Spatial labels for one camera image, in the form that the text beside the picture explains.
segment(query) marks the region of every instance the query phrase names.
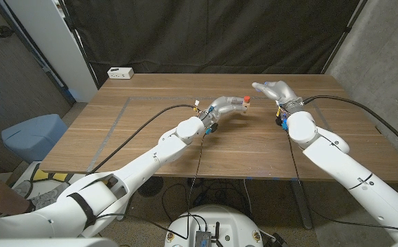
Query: wooden table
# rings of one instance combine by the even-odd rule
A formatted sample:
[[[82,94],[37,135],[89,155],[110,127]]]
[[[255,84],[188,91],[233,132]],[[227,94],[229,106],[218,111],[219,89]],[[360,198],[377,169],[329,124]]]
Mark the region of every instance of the wooden table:
[[[198,177],[291,180],[296,173],[286,133],[275,124],[275,102],[256,92],[252,82],[287,82],[298,96],[347,94],[330,75],[135,74],[131,80],[107,80],[91,103],[42,162],[48,172],[84,173],[125,141],[160,110],[174,104],[206,108],[219,96],[251,96],[246,114],[219,121],[218,131],[204,140]],[[366,115],[355,106],[317,99],[305,107],[316,124],[339,134],[350,155],[381,179],[398,183],[398,153]],[[190,108],[175,108],[145,127],[99,171],[118,169],[157,144],[159,137],[193,116]],[[198,165],[200,139],[157,176],[192,177]],[[293,145],[303,180],[331,180]]]

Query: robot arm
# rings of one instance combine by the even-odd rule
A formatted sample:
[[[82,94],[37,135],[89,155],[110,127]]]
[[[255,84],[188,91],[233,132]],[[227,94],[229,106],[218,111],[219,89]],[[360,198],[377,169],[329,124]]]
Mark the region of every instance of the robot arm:
[[[317,127],[310,113],[303,111],[301,98],[285,82],[253,83],[253,87],[291,114],[289,136],[304,149],[304,155],[348,189],[381,225],[398,227],[398,193],[347,155],[349,146],[342,138]],[[398,242],[398,230],[386,230]]]
[[[160,167],[178,159],[194,137],[209,130],[222,115],[247,109],[242,98],[216,99],[206,110],[206,118],[191,117],[180,122],[163,134],[158,145],[121,169],[79,179],[48,207],[0,218],[0,238],[94,236],[116,217],[99,216],[124,212],[131,195]]]

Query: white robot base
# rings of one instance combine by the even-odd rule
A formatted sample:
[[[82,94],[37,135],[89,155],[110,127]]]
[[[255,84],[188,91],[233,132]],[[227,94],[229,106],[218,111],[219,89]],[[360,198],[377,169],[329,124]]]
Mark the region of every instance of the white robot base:
[[[249,217],[233,208],[224,205],[208,204],[190,209],[189,212],[192,215],[199,215],[207,221],[207,231],[205,231],[203,219],[196,217],[202,229],[202,231],[199,231],[198,223],[190,216],[188,239],[183,239],[167,232],[165,247],[263,246],[257,225]],[[187,212],[170,224],[169,230],[187,236],[187,217],[182,217],[184,215],[187,215]]]

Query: blue chair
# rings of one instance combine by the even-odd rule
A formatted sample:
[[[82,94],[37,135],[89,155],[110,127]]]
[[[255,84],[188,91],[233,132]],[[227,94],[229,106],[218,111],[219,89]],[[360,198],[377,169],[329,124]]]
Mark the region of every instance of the blue chair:
[[[67,129],[59,115],[50,114],[2,130],[1,137],[4,146],[30,164],[42,161]]]

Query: black backdrop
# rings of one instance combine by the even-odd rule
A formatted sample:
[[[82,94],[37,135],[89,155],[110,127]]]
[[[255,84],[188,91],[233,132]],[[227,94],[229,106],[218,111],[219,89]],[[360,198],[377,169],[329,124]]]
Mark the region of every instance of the black backdrop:
[[[135,73],[320,73],[359,0],[68,0],[102,84]]]

